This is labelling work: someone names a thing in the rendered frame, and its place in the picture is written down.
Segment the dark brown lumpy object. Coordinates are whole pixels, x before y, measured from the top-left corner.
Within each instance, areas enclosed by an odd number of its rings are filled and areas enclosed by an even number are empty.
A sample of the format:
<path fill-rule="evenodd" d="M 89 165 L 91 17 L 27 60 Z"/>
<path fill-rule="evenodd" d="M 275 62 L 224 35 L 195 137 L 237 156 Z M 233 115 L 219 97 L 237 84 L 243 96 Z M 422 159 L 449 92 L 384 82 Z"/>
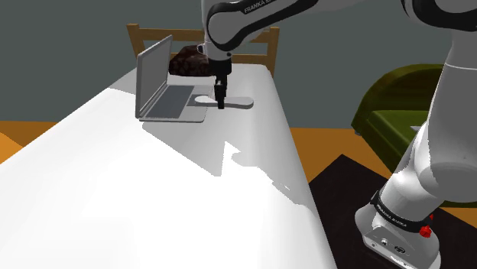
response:
<path fill-rule="evenodd" d="M 213 73 L 206 55 L 198 51 L 198 45 L 183 47 L 169 62 L 168 72 L 175 76 L 207 77 Z"/>

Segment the white flat oblong object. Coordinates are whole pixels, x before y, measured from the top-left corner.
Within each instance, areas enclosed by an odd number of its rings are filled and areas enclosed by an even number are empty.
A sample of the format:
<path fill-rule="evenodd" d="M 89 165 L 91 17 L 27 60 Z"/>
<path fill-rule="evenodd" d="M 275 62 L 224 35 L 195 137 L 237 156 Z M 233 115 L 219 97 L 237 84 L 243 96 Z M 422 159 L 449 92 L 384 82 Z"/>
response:
<path fill-rule="evenodd" d="M 209 96 L 196 96 L 188 103 L 189 106 L 219 107 L 219 103 Z M 224 107 L 234 109 L 250 109 L 254 100 L 250 97 L 225 97 Z"/>

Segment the grey open laptop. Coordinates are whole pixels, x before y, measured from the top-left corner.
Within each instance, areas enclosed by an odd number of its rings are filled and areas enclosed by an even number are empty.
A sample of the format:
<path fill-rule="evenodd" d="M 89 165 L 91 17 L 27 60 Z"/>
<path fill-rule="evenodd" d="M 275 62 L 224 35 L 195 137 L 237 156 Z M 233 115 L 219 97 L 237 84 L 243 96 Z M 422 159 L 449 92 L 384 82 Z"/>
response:
<path fill-rule="evenodd" d="M 197 97 L 213 94 L 211 85 L 171 85 L 167 82 L 173 37 L 137 56 L 135 117 L 141 122 L 203 122 L 207 107 Z"/>

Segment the wooden chair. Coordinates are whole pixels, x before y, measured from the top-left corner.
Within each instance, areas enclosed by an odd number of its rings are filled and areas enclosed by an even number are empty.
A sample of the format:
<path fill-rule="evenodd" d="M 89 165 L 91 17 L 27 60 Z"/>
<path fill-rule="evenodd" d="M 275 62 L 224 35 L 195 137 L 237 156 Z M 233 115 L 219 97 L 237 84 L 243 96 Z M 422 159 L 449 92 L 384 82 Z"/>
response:
<path fill-rule="evenodd" d="M 163 28 L 141 28 L 139 24 L 130 23 L 126 25 L 128 35 L 135 57 L 145 50 L 144 41 L 160 41 L 169 35 L 174 41 L 203 41 L 204 30 L 199 29 L 163 29 Z M 261 32 L 252 43 L 267 44 L 266 54 L 233 54 L 233 63 L 260 64 L 268 68 L 271 76 L 274 76 L 277 46 L 279 41 L 280 28 L 269 27 Z"/>

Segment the white table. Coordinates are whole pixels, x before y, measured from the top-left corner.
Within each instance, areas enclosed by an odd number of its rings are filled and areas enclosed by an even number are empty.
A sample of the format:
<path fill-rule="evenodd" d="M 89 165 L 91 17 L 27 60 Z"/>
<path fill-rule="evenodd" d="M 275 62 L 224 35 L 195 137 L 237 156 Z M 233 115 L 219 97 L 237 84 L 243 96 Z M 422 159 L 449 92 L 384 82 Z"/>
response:
<path fill-rule="evenodd" d="M 140 122 L 130 72 L 0 164 L 0 269 L 337 269 L 268 69 L 228 94 Z"/>

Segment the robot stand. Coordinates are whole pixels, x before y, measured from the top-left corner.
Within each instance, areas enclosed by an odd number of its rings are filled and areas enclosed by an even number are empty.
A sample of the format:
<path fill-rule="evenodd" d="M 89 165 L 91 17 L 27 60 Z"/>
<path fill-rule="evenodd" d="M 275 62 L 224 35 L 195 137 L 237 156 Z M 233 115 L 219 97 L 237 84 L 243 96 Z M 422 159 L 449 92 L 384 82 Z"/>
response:
<path fill-rule="evenodd" d="M 400 269 L 365 247 L 355 224 L 355 212 L 384 183 L 343 154 L 309 183 L 338 269 Z M 440 269 L 477 269 L 477 228 L 442 209 L 433 212 L 431 228 L 440 240 Z"/>

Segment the green sofa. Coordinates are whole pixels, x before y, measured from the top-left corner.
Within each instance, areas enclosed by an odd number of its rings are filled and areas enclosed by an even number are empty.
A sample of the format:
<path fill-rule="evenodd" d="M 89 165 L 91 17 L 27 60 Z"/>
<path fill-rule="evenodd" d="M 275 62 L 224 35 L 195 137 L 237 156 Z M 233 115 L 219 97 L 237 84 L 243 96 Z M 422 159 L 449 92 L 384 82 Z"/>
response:
<path fill-rule="evenodd" d="M 413 64 L 383 75 L 352 120 L 390 171 L 415 148 L 418 175 L 444 206 L 477 207 L 477 70 Z"/>

